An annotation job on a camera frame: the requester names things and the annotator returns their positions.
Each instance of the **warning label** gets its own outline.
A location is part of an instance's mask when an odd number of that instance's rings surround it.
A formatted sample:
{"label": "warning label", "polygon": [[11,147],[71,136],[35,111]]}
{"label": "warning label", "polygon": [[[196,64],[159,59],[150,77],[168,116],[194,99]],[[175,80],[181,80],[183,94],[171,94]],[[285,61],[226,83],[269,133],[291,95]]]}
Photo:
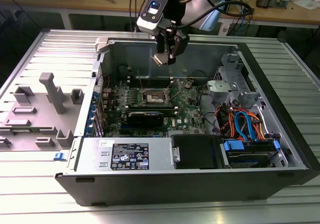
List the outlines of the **warning label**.
{"label": "warning label", "polygon": [[148,144],[113,144],[112,170],[148,170]]}

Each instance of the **workbench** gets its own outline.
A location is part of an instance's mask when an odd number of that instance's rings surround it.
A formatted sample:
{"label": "workbench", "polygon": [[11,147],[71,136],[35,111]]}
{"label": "workbench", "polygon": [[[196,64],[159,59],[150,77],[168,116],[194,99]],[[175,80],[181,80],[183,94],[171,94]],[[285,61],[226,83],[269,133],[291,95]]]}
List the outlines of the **workbench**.
{"label": "workbench", "polygon": [[[59,13],[65,29],[73,29],[70,14],[100,15],[100,16],[129,16],[129,0],[115,0],[111,3],[107,0],[15,0],[24,10],[35,12]],[[256,7],[256,0],[243,0],[255,8],[252,25],[281,26],[294,28],[315,29],[320,25],[320,9],[307,10],[293,3],[289,3],[286,9]],[[140,7],[143,0],[137,0]],[[0,0],[0,10],[17,11],[20,8],[12,0]],[[231,13],[237,13],[235,7],[231,7]],[[225,35],[230,24],[238,19],[222,15],[220,22],[220,35]]]}

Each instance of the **metal bracket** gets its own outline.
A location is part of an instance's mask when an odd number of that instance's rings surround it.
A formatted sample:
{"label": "metal bracket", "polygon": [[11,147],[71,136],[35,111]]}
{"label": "metal bracket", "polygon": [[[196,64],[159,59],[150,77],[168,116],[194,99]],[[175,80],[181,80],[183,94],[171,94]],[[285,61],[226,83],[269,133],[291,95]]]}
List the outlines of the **metal bracket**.
{"label": "metal bracket", "polygon": [[172,157],[174,162],[180,161],[180,153],[179,153],[179,147],[172,148]]}
{"label": "metal bracket", "polygon": [[99,53],[102,53],[106,50],[108,50],[108,46],[109,46],[109,43],[108,43],[109,39],[108,37],[99,37],[97,38],[96,42],[95,42],[95,51],[97,54]]}

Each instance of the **blue latch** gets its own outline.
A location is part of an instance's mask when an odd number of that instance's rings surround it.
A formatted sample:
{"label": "blue latch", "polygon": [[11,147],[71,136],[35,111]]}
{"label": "blue latch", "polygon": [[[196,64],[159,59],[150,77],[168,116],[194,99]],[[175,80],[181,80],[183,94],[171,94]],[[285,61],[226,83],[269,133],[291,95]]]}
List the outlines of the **blue latch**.
{"label": "blue latch", "polygon": [[93,96],[93,97],[99,97],[99,93],[96,92],[96,91],[94,91],[94,92],[92,93],[92,96]]}
{"label": "blue latch", "polygon": [[227,140],[223,146],[225,148],[225,151],[244,150],[244,148],[245,148],[242,141],[240,141],[240,140]]}
{"label": "blue latch", "polygon": [[89,116],[90,118],[92,118],[92,117],[95,116],[95,114],[94,114],[93,112],[89,111],[88,116]]}
{"label": "blue latch", "polygon": [[90,110],[91,111],[93,111],[93,110],[95,110],[96,108],[95,108],[95,105],[90,105]]}
{"label": "blue latch", "polygon": [[84,128],[84,131],[87,133],[92,133],[92,128],[87,126]]}
{"label": "blue latch", "polygon": [[281,150],[281,146],[280,146],[280,144],[279,144],[279,142],[277,140],[274,140],[273,144],[274,144],[276,150]]}
{"label": "blue latch", "polygon": [[86,122],[87,122],[87,123],[86,123],[87,125],[91,125],[91,124],[93,123],[93,121],[90,120],[90,119],[88,119]]}
{"label": "blue latch", "polygon": [[66,161],[65,154],[63,152],[58,152],[54,155],[54,161]]}

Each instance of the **wooden tabletop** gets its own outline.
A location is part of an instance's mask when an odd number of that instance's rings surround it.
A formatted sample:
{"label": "wooden tabletop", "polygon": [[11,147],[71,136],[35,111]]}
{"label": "wooden tabletop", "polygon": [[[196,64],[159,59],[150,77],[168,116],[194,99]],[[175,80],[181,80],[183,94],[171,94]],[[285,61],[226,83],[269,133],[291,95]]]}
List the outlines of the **wooden tabletop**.
{"label": "wooden tabletop", "polygon": [[[129,0],[115,0],[111,3],[107,0],[15,0],[21,6],[43,7],[43,8],[67,8],[79,10],[104,10],[104,11],[129,11]],[[137,0],[140,7],[143,0]],[[0,0],[0,4],[14,5],[12,0]]]}
{"label": "wooden tabletop", "polygon": [[[129,11],[129,0],[115,0],[111,3],[106,0],[16,0],[21,6],[43,7],[43,8],[68,8],[80,10],[103,10],[103,11]],[[243,0],[255,8],[253,20],[274,21],[287,23],[303,23],[320,25],[320,8],[307,10],[293,3],[289,3],[286,9],[268,8],[261,9],[256,7],[256,0]],[[137,6],[143,0],[137,0]],[[14,5],[12,0],[0,0],[0,4]],[[234,6],[230,9],[231,13],[237,13]]]}
{"label": "wooden tabletop", "polygon": [[[255,9],[252,18],[253,20],[320,25],[320,8],[316,8],[314,10],[307,10],[292,2],[289,2],[286,9],[262,9],[256,7],[256,0],[242,1],[247,2],[251,7]],[[231,13],[237,13],[235,6],[231,6],[229,11]]]}

